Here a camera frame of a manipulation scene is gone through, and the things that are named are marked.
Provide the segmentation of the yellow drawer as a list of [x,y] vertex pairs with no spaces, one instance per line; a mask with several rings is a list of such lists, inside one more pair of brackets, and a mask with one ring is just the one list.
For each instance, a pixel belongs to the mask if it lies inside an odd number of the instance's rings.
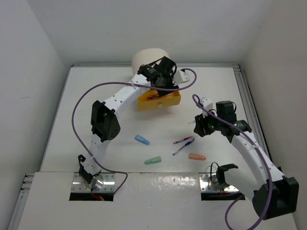
[[181,101],[181,94],[179,91],[172,92],[166,96],[156,99],[148,100],[147,98],[152,95],[158,95],[156,90],[149,90],[138,97],[137,107],[139,111],[148,111],[153,109],[167,108],[179,105]]

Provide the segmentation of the cream drawer cabinet shell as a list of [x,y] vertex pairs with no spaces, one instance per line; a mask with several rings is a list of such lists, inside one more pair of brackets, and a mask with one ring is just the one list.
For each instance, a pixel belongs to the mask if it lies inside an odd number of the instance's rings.
[[139,51],[131,60],[133,74],[137,73],[141,65],[152,63],[162,57],[169,58],[169,54],[160,48],[149,48]]

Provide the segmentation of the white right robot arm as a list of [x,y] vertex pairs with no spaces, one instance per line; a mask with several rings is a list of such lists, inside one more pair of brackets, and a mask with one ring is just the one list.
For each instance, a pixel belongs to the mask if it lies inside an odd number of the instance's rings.
[[220,132],[240,153],[253,177],[248,177],[236,164],[220,165],[216,171],[219,185],[232,185],[248,198],[257,215],[263,220],[294,213],[297,207],[299,183],[286,177],[259,146],[249,124],[238,121],[232,101],[213,105],[207,98],[193,96],[202,110],[195,116],[194,133],[200,137]]

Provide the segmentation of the red pen dark cap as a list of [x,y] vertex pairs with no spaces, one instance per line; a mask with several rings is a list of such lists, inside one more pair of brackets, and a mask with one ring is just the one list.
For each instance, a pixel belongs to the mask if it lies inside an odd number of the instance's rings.
[[156,99],[156,98],[159,98],[159,96],[158,95],[152,95],[152,96],[149,96],[147,99],[151,100],[151,99]]

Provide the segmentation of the pink red gel pen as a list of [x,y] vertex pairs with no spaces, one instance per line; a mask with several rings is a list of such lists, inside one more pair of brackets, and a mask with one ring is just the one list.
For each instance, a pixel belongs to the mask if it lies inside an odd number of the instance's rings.
[[178,143],[184,142],[184,141],[192,139],[192,138],[193,138],[193,136],[188,136],[188,137],[185,137],[185,138],[182,138],[180,140],[173,142],[173,144],[178,144]]

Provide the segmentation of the blue gel pen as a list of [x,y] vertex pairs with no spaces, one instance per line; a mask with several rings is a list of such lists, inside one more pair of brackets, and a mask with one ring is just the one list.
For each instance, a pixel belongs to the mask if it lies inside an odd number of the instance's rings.
[[178,154],[182,149],[184,149],[185,147],[187,147],[188,145],[190,145],[191,143],[193,143],[195,141],[195,138],[192,138],[191,140],[189,140],[187,143],[185,143],[181,148],[179,148],[176,152],[174,152],[172,155],[175,156],[176,154]]

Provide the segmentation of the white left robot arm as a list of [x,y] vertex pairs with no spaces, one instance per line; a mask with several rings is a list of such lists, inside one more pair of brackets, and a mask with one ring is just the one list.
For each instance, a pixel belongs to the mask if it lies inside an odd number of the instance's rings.
[[167,57],[139,67],[129,82],[123,83],[117,93],[103,102],[95,101],[91,112],[92,142],[86,151],[89,157],[79,155],[79,175],[91,184],[104,167],[102,159],[110,141],[120,132],[119,116],[142,94],[150,89],[165,96],[179,89],[175,80],[177,65]]

